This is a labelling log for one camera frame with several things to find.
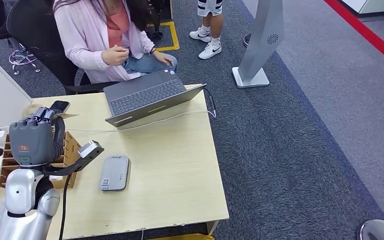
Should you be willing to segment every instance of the gray laptop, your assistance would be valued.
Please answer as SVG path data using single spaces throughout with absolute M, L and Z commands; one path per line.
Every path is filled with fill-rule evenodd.
M 186 90 L 171 68 L 123 81 L 103 89 L 115 127 L 131 123 L 193 99 L 207 84 Z

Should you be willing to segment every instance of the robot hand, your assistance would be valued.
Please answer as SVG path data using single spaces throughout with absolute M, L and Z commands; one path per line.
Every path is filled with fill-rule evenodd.
M 36 114 L 9 127 L 12 155 L 20 168 L 49 164 L 63 153 L 66 127 L 61 117 L 53 122 L 54 115 L 53 110 L 41 107 Z

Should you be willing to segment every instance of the speaker grille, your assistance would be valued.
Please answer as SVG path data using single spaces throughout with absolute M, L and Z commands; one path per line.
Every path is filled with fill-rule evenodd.
M 279 40 L 279 35 L 277 34 L 272 34 L 267 38 L 267 43 L 268 44 L 275 44 Z

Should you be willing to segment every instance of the robotic arm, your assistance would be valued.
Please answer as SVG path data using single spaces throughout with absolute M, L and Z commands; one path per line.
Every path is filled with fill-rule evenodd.
M 63 119 L 54 119 L 55 115 L 54 110 L 41 107 L 36 114 L 9 127 L 11 152 L 19 168 L 6 180 L 0 208 L 0 240 L 45 240 L 60 204 L 60 194 L 49 176 L 81 171 L 104 151 L 91 140 L 78 150 L 80 158 L 74 164 L 53 167 L 51 163 L 63 153 L 66 129 Z

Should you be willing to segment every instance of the striped shorts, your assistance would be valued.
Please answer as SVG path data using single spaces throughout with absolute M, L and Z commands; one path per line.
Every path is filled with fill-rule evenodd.
M 198 0 L 198 16 L 206 17 L 209 13 L 213 16 L 222 14 L 223 0 Z

